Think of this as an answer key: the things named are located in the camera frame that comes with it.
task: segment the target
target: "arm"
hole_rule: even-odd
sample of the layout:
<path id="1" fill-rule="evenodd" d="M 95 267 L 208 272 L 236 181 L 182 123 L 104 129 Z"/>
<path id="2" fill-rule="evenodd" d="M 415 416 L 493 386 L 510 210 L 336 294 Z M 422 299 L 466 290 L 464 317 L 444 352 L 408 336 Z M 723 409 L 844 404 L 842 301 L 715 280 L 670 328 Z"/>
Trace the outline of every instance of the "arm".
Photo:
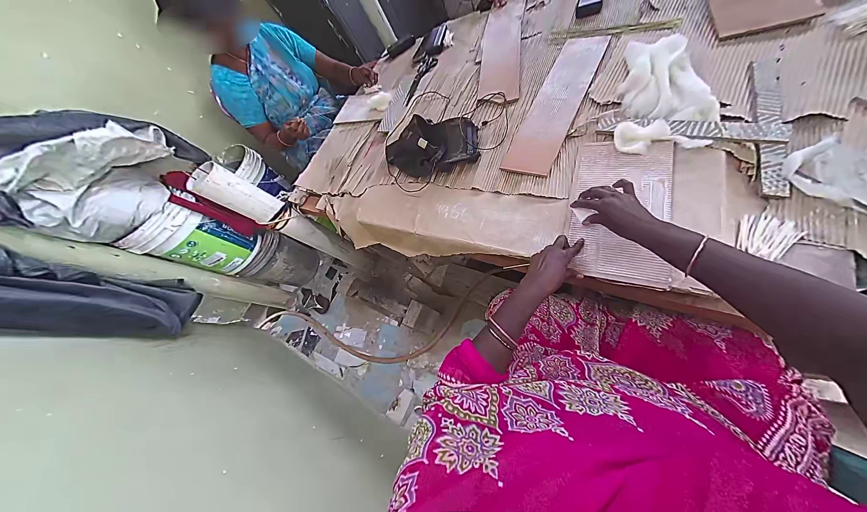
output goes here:
<path id="1" fill-rule="evenodd" d="M 509 337 L 518 340 L 538 306 L 571 276 L 572 271 L 569 271 L 567 266 L 584 244 L 585 241 L 580 239 L 571 247 L 566 237 L 560 235 L 553 245 L 548 245 L 532 257 L 528 272 L 519 287 L 507 297 L 492 317 Z M 478 332 L 473 343 L 478 354 L 498 373 L 504 374 L 507 371 L 513 353 L 486 327 Z"/>
<path id="2" fill-rule="evenodd" d="M 626 180 L 582 193 L 574 207 L 685 271 L 702 235 L 653 217 Z M 710 239 L 692 277 L 769 332 L 790 361 L 810 361 L 835 379 L 867 425 L 867 296 Z"/>
<path id="3" fill-rule="evenodd" d="M 329 80 L 337 90 L 353 94 L 360 86 L 372 86 L 377 83 L 378 76 L 371 64 L 348 65 L 326 56 L 320 50 L 316 51 L 315 60 L 316 74 Z"/>
<path id="4" fill-rule="evenodd" d="M 247 128 L 247 131 L 266 146 L 280 151 L 294 147 L 299 140 L 311 135 L 311 131 L 303 119 L 292 119 L 282 125 L 281 129 L 276 129 L 275 126 L 266 121 Z"/>

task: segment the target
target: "bucket label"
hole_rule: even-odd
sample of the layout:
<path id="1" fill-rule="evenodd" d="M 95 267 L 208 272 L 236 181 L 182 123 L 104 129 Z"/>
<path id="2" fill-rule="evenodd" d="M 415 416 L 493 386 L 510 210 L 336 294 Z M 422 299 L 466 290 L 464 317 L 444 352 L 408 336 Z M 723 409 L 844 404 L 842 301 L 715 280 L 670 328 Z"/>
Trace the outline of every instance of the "bucket label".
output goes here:
<path id="1" fill-rule="evenodd" d="M 230 274 L 237 270 L 249 258 L 253 249 L 253 245 L 247 247 L 239 242 L 249 242 L 250 238 L 234 231 L 231 233 L 237 235 L 236 237 L 219 237 L 212 230 L 202 230 L 204 224 L 211 223 L 200 223 L 199 227 L 193 229 L 193 232 L 176 247 L 163 254 L 162 258 L 223 274 Z"/>

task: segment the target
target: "necklace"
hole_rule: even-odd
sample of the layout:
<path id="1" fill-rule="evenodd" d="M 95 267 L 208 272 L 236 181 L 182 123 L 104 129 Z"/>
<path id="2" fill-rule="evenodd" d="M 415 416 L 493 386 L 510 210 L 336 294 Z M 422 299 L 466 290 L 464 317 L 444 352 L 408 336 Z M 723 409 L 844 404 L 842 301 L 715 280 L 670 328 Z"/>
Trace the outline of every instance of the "necklace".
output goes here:
<path id="1" fill-rule="evenodd" d="M 247 57 L 249 57 L 249 55 L 250 55 L 250 49 L 247 48 L 247 49 L 246 49 L 246 52 L 247 52 Z M 242 64 L 244 64 L 244 65 L 249 65 L 249 63 L 248 63 L 246 60 L 240 58 L 239 56 L 233 54 L 232 52 L 225 52 L 225 55 L 227 55 L 227 56 L 233 58 L 234 60 L 237 60 L 238 62 L 240 62 L 240 63 L 242 63 Z"/>

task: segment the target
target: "white sack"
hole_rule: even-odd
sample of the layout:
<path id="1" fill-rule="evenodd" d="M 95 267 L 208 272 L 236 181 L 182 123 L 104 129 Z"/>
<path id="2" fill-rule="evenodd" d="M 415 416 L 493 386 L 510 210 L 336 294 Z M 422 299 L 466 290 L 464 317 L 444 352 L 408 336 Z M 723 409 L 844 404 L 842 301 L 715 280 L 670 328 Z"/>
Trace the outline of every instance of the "white sack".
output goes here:
<path id="1" fill-rule="evenodd" d="M 0 191 L 41 232 L 108 243 L 139 227 L 168 197 L 145 172 L 112 169 L 172 154 L 160 129 L 134 133 L 109 121 L 0 158 Z"/>

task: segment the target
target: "wrist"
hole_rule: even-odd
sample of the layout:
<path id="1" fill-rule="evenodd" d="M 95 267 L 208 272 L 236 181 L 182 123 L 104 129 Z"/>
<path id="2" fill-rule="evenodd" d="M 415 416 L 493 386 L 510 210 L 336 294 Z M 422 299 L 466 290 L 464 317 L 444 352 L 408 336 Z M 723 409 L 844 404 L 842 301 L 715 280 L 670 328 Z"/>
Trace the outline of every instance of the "wrist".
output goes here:
<path id="1" fill-rule="evenodd" d="M 555 292 L 555 290 L 546 290 L 544 286 L 540 283 L 531 281 L 528 275 L 526 275 L 522 281 L 519 282 L 519 286 L 516 287 L 516 290 L 512 295 L 510 295 L 510 298 L 517 297 L 519 301 L 538 307 L 538 305 L 553 292 Z"/>

